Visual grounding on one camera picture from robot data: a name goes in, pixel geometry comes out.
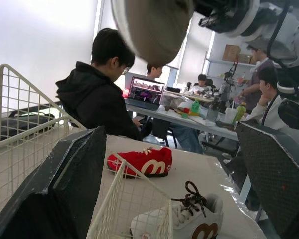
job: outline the person's hand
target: person's hand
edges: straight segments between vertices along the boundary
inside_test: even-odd
[[[141,127],[141,124],[140,124],[140,122],[138,121],[138,119],[133,118],[132,121],[133,121],[133,123],[136,125],[137,128]]]
[[[258,104],[260,104],[261,106],[266,106],[269,101],[269,98],[265,97],[264,95],[261,95]]]

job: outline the table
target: table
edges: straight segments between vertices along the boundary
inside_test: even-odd
[[[161,149],[161,146],[149,143],[133,141],[128,138],[108,136],[107,155],[112,152],[143,151],[144,148],[153,147]],[[164,178],[151,178],[159,188],[165,191],[171,198],[184,198],[187,193],[184,185],[190,180],[194,182],[202,195],[215,193],[223,200],[224,220],[218,239],[265,239],[265,235],[259,226],[251,219],[251,215],[240,201],[239,195],[235,192],[230,180],[221,168],[218,160],[214,157],[195,154],[172,149],[172,167],[169,175]],[[94,212],[97,213],[99,206],[104,199],[108,189],[114,179],[114,174],[104,167],[102,175],[102,188]],[[119,228],[119,232],[128,233],[128,227],[133,217],[140,212],[147,210],[146,205],[140,203],[141,198],[137,196],[142,194],[142,188],[148,188],[143,179],[123,179],[122,187],[124,190],[133,189],[132,197],[126,194],[125,203],[133,200],[137,207],[130,209],[126,217],[118,220],[113,228]]]
[[[217,127],[216,125],[210,126],[208,124],[211,122],[208,120],[203,120],[202,118],[198,119],[197,120],[198,122],[192,120],[194,118],[191,116],[188,119],[184,119],[181,117],[180,114],[176,113],[174,110],[166,111],[163,105],[160,105],[157,111],[151,111],[148,109],[132,106],[129,104],[126,104],[126,108],[129,111],[134,111],[142,115],[155,117],[160,120],[176,123],[185,127],[193,128],[196,130],[218,135],[224,138],[232,139],[234,141],[238,141],[236,132],[229,131],[225,128]]]
[[[201,96],[197,96],[197,95],[186,95],[186,94],[183,94],[183,93],[177,93],[177,92],[173,92],[173,91],[166,91],[165,90],[165,92],[170,93],[170,94],[174,94],[174,95],[177,95],[177,96],[184,96],[184,97],[190,98],[192,100],[198,99],[199,101],[202,101],[202,102],[205,102],[205,103],[211,103],[215,100],[215,98],[205,98],[205,97],[201,97]]]

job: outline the laptop screen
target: laptop screen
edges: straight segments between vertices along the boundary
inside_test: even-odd
[[[132,77],[128,98],[159,105],[164,86],[164,83]]]

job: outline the wire basket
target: wire basket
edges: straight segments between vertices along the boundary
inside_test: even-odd
[[[85,128],[29,80],[1,65],[0,211],[56,143],[81,130]]]
[[[87,239],[130,239],[130,227],[132,220],[147,225],[151,222],[139,221],[138,215],[159,209],[160,217],[157,217],[154,226],[155,232],[149,236],[135,235],[138,238],[171,239],[173,236],[171,200],[157,185],[151,182],[141,172],[131,166],[118,154],[114,154],[122,164],[116,172],[110,170],[104,163],[101,189],[95,207],[97,213],[90,225]],[[127,175],[127,168],[132,169],[138,175]]]

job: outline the black hoodie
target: black hoodie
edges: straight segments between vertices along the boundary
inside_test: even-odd
[[[56,85],[65,110],[87,129],[104,125],[106,134],[142,140],[121,89],[96,68],[77,62],[70,75]]]

